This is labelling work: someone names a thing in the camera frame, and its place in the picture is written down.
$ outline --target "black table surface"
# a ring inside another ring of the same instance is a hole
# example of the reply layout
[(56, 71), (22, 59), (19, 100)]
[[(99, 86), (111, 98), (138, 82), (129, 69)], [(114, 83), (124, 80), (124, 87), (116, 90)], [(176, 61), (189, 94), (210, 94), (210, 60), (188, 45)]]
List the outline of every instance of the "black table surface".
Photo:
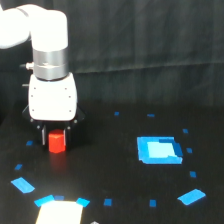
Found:
[[(89, 200), (82, 224), (224, 222), (223, 110), (82, 103), (87, 116), (75, 127), (73, 146), (55, 155), (38, 143), (36, 130), (21, 115), (24, 106), (16, 104), (0, 127), (1, 224), (35, 223), (39, 208), (34, 201), (48, 195)], [(183, 134), (183, 128), (189, 133)], [(181, 145), (183, 163), (142, 163), (140, 136), (173, 136)], [(29, 140), (35, 144), (26, 146)], [(23, 165), (19, 171), (17, 164)], [(11, 184), (19, 177), (35, 190), (20, 192)], [(189, 206), (177, 200), (193, 189), (206, 197)], [(112, 199), (111, 207), (103, 205), (105, 198)], [(150, 199), (157, 201), (156, 208), (149, 207)]]

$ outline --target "white block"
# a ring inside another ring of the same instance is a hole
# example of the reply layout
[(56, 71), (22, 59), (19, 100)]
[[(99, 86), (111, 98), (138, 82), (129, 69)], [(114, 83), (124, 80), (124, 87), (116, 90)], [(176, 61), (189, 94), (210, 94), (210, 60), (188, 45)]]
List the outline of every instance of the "white block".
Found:
[(80, 224), (83, 206), (70, 201), (51, 201), (41, 206), (36, 224)]
[(150, 158), (177, 157), (172, 143), (148, 142), (147, 144)]

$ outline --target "blue tape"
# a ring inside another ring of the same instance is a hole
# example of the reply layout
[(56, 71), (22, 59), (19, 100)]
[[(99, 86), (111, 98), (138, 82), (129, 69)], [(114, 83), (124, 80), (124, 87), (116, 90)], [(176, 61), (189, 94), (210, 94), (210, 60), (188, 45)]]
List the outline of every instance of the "blue tape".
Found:
[(111, 206), (112, 205), (112, 199), (105, 199), (104, 200), (104, 206)]
[(168, 156), (167, 158), (148, 158), (144, 159), (145, 164), (182, 164), (181, 157)]
[(176, 143), (173, 139), (159, 139), (160, 143), (172, 143), (175, 155), (177, 156), (183, 156), (183, 152), (181, 150), (180, 144)]
[(190, 171), (190, 176), (193, 177), (193, 178), (196, 178), (197, 177), (196, 172)]
[(22, 177), (12, 180), (11, 183), (17, 187), (20, 191), (22, 191), (24, 194), (25, 193), (30, 193), (32, 192), (35, 188), (29, 184), (26, 180), (24, 180)]
[(76, 203), (79, 204), (79, 205), (82, 205), (83, 207), (86, 207), (90, 203), (90, 201), (85, 200), (83, 198), (78, 198)]
[(178, 200), (182, 201), (183, 204), (185, 204), (185, 205), (190, 205), (191, 203), (198, 201), (199, 199), (201, 199), (205, 196), (206, 196), (205, 193), (203, 193), (200, 190), (195, 189), (195, 190), (190, 191), (190, 192), (184, 194), (183, 196), (179, 197)]
[(54, 196), (54, 200), (56, 200), (56, 201), (63, 201), (64, 200), (64, 196), (61, 196), (61, 195), (55, 195)]
[(49, 196), (46, 196), (44, 198), (40, 198), (40, 199), (34, 201), (34, 203), (36, 204), (37, 207), (40, 207), (43, 204), (45, 204), (47, 202), (50, 202), (50, 201), (54, 201), (53, 195), (49, 195)]
[(33, 145), (33, 141), (28, 141), (28, 142), (26, 143), (26, 145), (27, 145), (27, 146), (31, 146), (31, 145)]
[[(182, 164), (182, 158), (168, 156), (167, 158), (150, 158), (148, 150), (148, 142), (163, 142), (163, 143), (175, 143), (174, 137), (138, 137), (138, 156), (139, 160), (145, 164)], [(180, 145), (175, 143), (175, 148), (177, 149), (177, 156), (183, 155)]]
[(183, 156), (183, 152), (181, 150), (180, 144), (176, 143), (176, 142), (174, 142), (172, 144), (173, 144), (175, 155), (182, 157)]
[(149, 201), (149, 206), (150, 207), (156, 207), (156, 200), (150, 200)]
[(147, 117), (155, 117), (155, 114), (147, 114)]
[(17, 164), (17, 166), (15, 167), (15, 170), (20, 170), (22, 166), (23, 166), (22, 164)]
[(193, 151), (192, 151), (191, 148), (187, 148), (187, 152), (188, 152), (188, 153), (192, 153)]
[(187, 129), (183, 129), (183, 133), (184, 134), (188, 134), (188, 130)]

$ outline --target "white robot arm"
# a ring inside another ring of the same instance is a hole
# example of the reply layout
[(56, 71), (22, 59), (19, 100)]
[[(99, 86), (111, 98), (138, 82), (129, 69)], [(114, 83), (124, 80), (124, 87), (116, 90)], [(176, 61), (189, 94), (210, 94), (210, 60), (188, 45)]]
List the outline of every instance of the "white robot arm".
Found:
[(75, 117), (77, 91), (68, 68), (67, 17), (63, 12), (23, 5), (0, 12), (0, 49), (32, 41), (29, 113), (35, 120)]

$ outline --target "red cube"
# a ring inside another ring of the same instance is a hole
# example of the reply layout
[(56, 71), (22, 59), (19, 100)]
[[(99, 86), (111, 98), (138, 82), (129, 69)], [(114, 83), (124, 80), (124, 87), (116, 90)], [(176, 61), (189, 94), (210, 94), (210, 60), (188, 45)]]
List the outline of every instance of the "red cube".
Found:
[(66, 149), (63, 130), (53, 130), (49, 133), (49, 151), (53, 153), (63, 152)]

